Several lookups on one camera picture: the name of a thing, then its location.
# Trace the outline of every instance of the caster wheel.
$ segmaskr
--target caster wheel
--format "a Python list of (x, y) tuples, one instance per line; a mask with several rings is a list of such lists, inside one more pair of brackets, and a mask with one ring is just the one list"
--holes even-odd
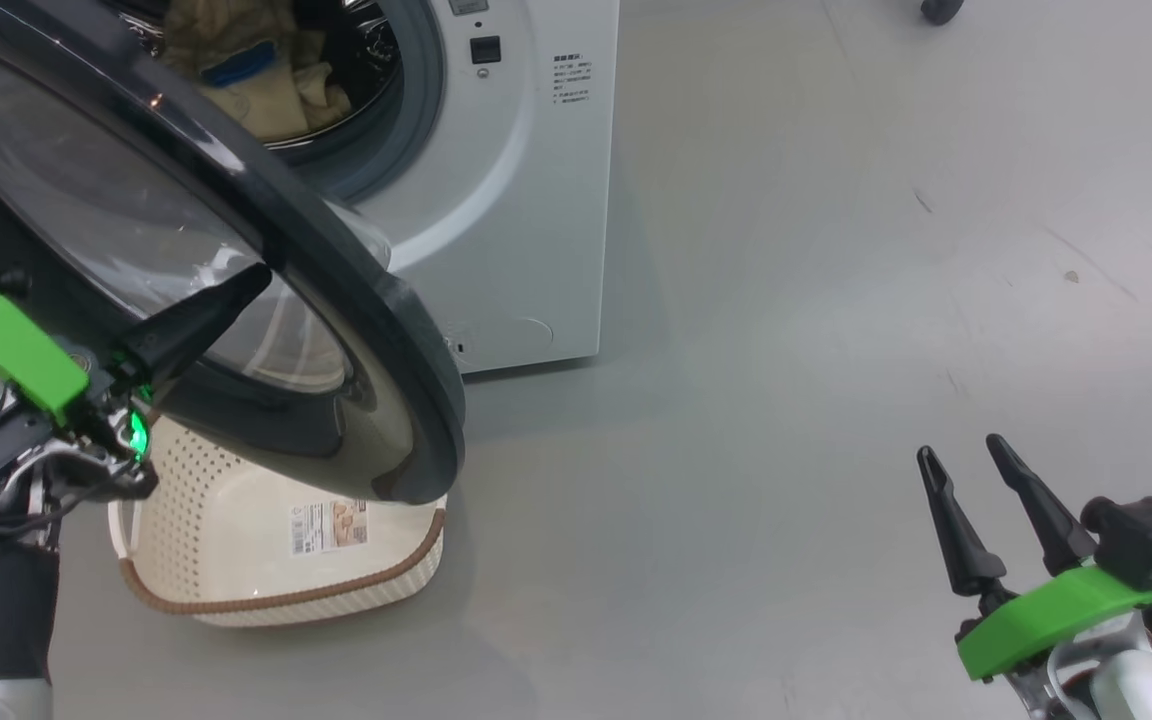
[(941, 26), (958, 14), (961, 6), (963, 0), (923, 0), (923, 17), (933, 26)]

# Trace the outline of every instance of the washing machine door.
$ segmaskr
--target washing machine door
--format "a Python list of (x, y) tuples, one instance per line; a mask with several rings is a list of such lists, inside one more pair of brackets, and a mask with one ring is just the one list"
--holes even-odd
[(465, 396), (411, 288), (100, 5), (0, 0), (0, 270), (31, 274), (23, 309), (94, 350), (257, 262), (275, 282), (161, 410), (340, 495), (444, 495)]

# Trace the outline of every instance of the green led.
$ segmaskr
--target green led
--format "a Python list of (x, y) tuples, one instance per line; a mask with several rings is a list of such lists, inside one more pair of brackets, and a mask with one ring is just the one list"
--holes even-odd
[(150, 429), (136, 410), (132, 410), (132, 450), (136, 450), (137, 462), (144, 460), (150, 450)]

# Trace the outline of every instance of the beige plastic basket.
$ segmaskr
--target beige plastic basket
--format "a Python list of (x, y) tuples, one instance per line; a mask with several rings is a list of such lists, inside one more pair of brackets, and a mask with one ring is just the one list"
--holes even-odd
[(152, 609), (233, 628), (308, 623), (410, 597), (442, 560), (445, 499), (333, 497), (166, 419), (151, 458), (159, 488), (111, 503), (109, 537), (127, 585)]

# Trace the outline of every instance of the gray floor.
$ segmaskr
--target gray floor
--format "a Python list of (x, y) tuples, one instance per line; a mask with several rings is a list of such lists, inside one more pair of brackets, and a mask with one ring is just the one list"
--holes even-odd
[(1023, 717), (956, 665), (914, 452), (1015, 588), (986, 433), (1152, 493), (1152, 3), (626, 0), (607, 265), (599, 361), (470, 388), (410, 602), (209, 629), (69, 521), (58, 717)]

